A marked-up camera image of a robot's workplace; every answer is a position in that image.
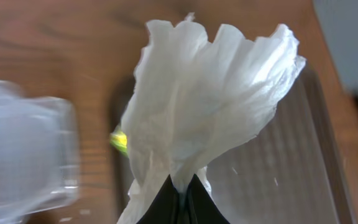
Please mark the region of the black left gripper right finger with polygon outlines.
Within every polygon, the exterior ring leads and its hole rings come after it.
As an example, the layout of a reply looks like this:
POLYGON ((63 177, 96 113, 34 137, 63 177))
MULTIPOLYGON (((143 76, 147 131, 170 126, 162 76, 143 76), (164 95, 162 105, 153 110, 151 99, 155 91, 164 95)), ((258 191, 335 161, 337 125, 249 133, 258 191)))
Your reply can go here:
POLYGON ((185 207, 190 224, 229 224, 196 174, 188 185, 185 207))

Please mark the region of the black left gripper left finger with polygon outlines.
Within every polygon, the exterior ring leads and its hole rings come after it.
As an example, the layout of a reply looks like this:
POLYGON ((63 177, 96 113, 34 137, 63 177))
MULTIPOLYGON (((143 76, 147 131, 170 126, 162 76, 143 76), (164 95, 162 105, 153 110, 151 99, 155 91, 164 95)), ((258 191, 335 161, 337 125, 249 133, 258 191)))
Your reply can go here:
POLYGON ((168 175, 149 209, 137 224, 176 224, 179 204, 179 193, 168 175))

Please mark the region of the green yellow snack wrapper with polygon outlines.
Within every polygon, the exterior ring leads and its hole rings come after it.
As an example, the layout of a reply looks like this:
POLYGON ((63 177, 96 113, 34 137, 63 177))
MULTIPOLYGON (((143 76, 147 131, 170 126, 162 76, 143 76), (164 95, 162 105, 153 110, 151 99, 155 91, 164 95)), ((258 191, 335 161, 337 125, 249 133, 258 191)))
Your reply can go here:
POLYGON ((109 135, 109 143, 115 147, 121 154, 127 155, 127 136, 122 131, 121 126, 117 125, 114 131, 109 135))

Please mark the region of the white napkin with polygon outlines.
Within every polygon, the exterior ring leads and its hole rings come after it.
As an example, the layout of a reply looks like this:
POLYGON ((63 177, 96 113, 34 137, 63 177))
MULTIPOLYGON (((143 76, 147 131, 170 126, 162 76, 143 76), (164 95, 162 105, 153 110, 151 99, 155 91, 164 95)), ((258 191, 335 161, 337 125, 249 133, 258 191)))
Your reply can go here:
POLYGON ((266 127, 306 63, 285 24, 255 40, 222 24, 209 41, 191 17, 146 28, 149 43, 121 118, 134 180, 119 223, 138 222, 166 179, 179 194, 193 177, 211 192, 208 164, 266 127))

